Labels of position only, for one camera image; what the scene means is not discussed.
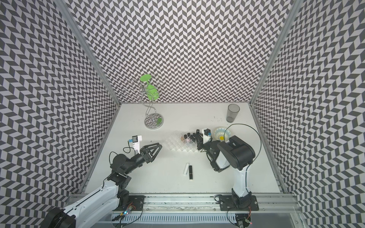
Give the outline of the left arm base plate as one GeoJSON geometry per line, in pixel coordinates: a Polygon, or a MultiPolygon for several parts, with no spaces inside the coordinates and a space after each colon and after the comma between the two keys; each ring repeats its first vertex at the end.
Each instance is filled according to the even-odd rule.
{"type": "Polygon", "coordinates": [[[119,199],[119,205],[115,211],[125,211],[128,206],[134,206],[132,211],[141,211],[144,205],[144,195],[129,195],[119,199]]]}

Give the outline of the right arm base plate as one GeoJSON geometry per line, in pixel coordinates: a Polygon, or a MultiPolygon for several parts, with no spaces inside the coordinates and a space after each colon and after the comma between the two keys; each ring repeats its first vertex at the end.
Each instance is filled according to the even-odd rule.
{"type": "Polygon", "coordinates": [[[249,194],[242,198],[232,195],[217,195],[215,200],[221,211],[259,211],[258,201],[254,195],[249,194]]]}

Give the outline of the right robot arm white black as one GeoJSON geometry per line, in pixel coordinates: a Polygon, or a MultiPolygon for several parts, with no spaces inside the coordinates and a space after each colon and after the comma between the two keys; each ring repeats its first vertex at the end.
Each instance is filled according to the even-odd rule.
{"type": "Polygon", "coordinates": [[[248,200],[250,189],[248,186],[248,171],[256,158],[254,149],[237,136],[228,140],[213,140],[210,129],[201,132],[199,129],[193,134],[197,142],[197,150],[205,152],[214,171],[220,173],[228,168],[234,168],[234,185],[232,200],[237,203],[248,200]]]}

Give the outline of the white lipstick tube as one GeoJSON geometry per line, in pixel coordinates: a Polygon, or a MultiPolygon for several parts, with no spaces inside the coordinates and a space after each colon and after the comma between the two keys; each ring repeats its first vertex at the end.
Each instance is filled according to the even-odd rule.
{"type": "Polygon", "coordinates": [[[185,166],[185,168],[184,168],[183,175],[187,175],[188,174],[188,172],[189,172],[189,166],[190,166],[190,164],[187,163],[186,166],[185,166]]]}

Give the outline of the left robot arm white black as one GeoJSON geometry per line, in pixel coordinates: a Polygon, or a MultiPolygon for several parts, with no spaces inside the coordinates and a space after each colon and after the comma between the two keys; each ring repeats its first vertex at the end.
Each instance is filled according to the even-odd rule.
{"type": "Polygon", "coordinates": [[[138,154],[129,158],[118,154],[110,165],[111,174],[100,187],[82,199],[64,208],[51,209],[41,222],[42,228],[90,228],[105,215],[119,207],[131,207],[128,201],[127,185],[131,181],[129,174],[153,162],[162,149],[160,143],[143,146],[138,154]]]}

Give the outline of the black lipstick gold band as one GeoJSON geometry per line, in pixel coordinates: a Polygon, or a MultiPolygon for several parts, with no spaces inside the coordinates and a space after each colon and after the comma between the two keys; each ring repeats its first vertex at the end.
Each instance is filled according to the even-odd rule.
{"type": "Polygon", "coordinates": [[[191,165],[189,165],[189,180],[193,180],[193,167],[191,165]]]}

